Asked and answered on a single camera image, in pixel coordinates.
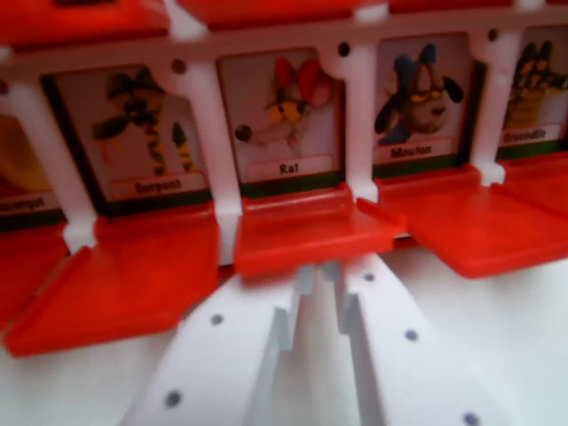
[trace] green card border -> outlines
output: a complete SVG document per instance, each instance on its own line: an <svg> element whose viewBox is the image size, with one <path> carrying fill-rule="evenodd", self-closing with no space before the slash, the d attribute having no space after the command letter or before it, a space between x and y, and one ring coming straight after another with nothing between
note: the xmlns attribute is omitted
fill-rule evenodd
<svg viewBox="0 0 568 426"><path fill-rule="evenodd" d="M563 139L534 142L515 146L500 146L497 149L497 160L517 160L534 155L552 154L564 150Z"/></svg>
<svg viewBox="0 0 568 426"><path fill-rule="evenodd" d="M337 187L344 181L344 170L328 171L313 175L241 184L241 195L248 198L262 198L287 193L301 193L314 189Z"/></svg>
<svg viewBox="0 0 568 426"><path fill-rule="evenodd" d="M61 209L37 211L23 215L0 217L0 233L18 231L25 228L55 225L65 222L65 215Z"/></svg>

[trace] cartoon face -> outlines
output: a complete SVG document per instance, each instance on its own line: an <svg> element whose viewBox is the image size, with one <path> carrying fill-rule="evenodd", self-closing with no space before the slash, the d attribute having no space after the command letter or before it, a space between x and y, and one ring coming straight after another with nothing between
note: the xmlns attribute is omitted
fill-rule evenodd
<svg viewBox="0 0 568 426"><path fill-rule="evenodd" d="M430 64L418 64L400 120L408 129L435 133L447 122L444 77Z"/></svg>
<svg viewBox="0 0 568 426"><path fill-rule="evenodd" d="M332 78L322 71L316 59L306 60L296 71L287 59L277 58L271 96L265 108L271 124L257 130L242 124L235 129L234 136L252 146L286 140L294 148L307 130L310 112L331 99L332 84Z"/></svg>
<svg viewBox="0 0 568 426"><path fill-rule="evenodd" d="M395 116L398 116L398 123L379 140L379 145L406 142L415 132L436 133L448 121L446 98L455 103L463 100L460 85L438 70L434 44L426 44L417 61L407 55L398 56L394 70L398 80L397 92L376 116L375 132L385 133Z"/></svg>

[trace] white plastic frame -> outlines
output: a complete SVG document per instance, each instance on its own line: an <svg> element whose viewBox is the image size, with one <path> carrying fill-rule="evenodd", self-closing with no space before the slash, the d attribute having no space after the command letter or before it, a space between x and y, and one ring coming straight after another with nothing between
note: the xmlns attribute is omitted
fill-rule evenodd
<svg viewBox="0 0 568 426"><path fill-rule="evenodd" d="M363 426L508 424L378 255L325 271L351 338ZM315 278L310 267L297 273L265 280L269 288L230 279L180 327L121 426L270 424L264 408L278 352L291 349L298 297Z"/></svg>
<svg viewBox="0 0 568 426"><path fill-rule="evenodd" d="M381 40L456 32L469 34L473 57L485 61L488 71L470 161L481 171L483 184L490 185L504 179L504 170L495 163L495 153L520 36L528 27L562 25L568 21L568 6L545 5L541 0L517 0L511 7L396 16L390 16L382 5L361 9L349 20L208 33L203 25L175 5L170 4L169 11L173 22L170 37L17 55L3 49L0 79L8 83L10 91L7 98L0 101L0 107L3 114L15 115L30 137L69 221L65 236L72 251L95 242L92 224L96 215L40 92L41 75L147 63L159 75L161 84L188 97L194 109L221 228L220 263L230 264L241 215L241 198L214 66L219 57L315 47L323 67L346 83L347 183L355 197L376 201L378 190L371 178L375 135L370 124L375 112L376 45ZM498 29L500 34L494 42L487 39L490 28ZM351 46L351 54L346 58L337 54L341 42ZM171 75L173 72L168 67L173 59L185 61L185 75Z"/></svg>

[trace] plastic toy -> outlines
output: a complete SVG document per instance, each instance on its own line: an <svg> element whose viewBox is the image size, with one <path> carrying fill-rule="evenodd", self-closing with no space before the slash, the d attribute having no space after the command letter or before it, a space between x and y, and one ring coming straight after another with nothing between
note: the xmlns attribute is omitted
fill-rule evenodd
<svg viewBox="0 0 568 426"><path fill-rule="evenodd" d="M207 299L124 424L166 424L164 409L251 424L305 266L326 264L376 404L364 424L506 424L376 253L410 233L468 277L568 256L568 5L71 3L11 5L0 26L0 225L14 230L0 237L0 324L14 356L168 330ZM213 337L215 311L228 327ZM243 329L239 371L200 361ZM197 364L216 372L208 386L235 375L226 417L183 400ZM411 379L423 403L408 409L390 395Z"/></svg>

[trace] black dot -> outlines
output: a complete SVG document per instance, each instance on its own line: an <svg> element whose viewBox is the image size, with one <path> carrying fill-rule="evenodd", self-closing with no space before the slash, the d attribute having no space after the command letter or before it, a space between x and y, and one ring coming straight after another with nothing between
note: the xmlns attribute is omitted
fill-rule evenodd
<svg viewBox="0 0 568 426"><path fill-rule="evenodd" d="M346 42L339 43L339 46L337 46L337 52L342 58L345 58L347 55L349 55L350 51L351 47Z"/></svg>
<svg viewBox="0 0 568 426"><path fill-rule="evenodd" d="M173 408L181 402L181 393L178 390L172 390L166 395L166 407Z"/></svg>
<svg viewBox="0 0 568 426"><path fill-rule="evenodd" d="M468 426L478 426L479 425L479 419L473 413L464 414L463 415L463 422L465 424L467 424Z"/></svg>
<svg viewBox="0 0 568 426"><path fill-rule="evenodd" d="M187 67L183 60L174 59L171 61L171 70L176 74L183 74L187 70Z"/></svg>
<svg viewBox="0 0 568 426"><path fill-rule="evenodd" d="M418 333L416 333L413 329L409 329L405 332L405 337L411 342L415 342L418 340Z"/></svg>
<svg viewBox="0 0 568 426"><path fill-rule="evenodd" d="M211 324L213 324L214 326L218 326L224 320L225 318L223 318L223 315L215 314L211 317Z"/></svg>
<svg viewBox="0 0 568 426"><path fill-rule="evenodd" d="M495 40L497 40L498 36L499 32L495 28L491 28L489 30L489 34L487 34L487 38L489 38L490 42L494 42Z"/></svg>

